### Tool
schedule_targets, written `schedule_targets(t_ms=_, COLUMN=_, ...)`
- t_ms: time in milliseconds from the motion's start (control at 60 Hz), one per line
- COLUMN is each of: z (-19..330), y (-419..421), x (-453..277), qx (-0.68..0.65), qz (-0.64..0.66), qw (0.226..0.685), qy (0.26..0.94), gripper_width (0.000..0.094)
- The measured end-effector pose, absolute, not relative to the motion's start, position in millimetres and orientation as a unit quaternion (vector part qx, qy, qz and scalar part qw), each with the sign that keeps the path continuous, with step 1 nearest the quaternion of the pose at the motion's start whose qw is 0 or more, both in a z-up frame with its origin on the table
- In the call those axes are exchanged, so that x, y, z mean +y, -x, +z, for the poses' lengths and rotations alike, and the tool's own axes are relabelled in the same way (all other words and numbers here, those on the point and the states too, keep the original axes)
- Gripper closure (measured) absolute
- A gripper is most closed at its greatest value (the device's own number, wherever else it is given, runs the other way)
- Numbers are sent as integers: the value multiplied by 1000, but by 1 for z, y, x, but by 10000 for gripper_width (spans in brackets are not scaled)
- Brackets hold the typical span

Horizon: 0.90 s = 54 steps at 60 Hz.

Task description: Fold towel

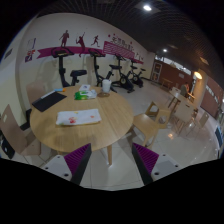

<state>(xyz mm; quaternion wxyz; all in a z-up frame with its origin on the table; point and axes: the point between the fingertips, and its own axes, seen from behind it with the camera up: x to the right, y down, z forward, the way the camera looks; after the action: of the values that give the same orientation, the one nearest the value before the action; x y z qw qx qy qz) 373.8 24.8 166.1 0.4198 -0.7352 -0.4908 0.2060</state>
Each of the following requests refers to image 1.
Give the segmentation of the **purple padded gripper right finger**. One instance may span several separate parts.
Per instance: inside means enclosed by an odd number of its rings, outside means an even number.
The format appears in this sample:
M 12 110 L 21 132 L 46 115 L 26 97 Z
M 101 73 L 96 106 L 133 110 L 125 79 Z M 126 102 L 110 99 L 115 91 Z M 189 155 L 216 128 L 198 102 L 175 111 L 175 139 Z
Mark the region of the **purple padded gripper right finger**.
M 143 184 L 148 185 L 153 182 L 152 170 L 159 158 L 159 155 L 150 149 L 137 143 L 132 144 L 132 155 L 139 170 Z

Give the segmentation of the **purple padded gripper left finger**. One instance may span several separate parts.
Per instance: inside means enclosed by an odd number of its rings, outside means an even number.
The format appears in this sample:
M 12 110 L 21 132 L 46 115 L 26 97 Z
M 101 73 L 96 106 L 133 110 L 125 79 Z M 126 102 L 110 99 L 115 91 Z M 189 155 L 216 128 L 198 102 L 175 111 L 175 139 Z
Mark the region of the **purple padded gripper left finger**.
M 91 144 L 86 144 L 72 151 L 64 157 L 65 162 L 72 173 L 72 183 L 76 185 L 79 185 L 81 183 L 91 153 Z

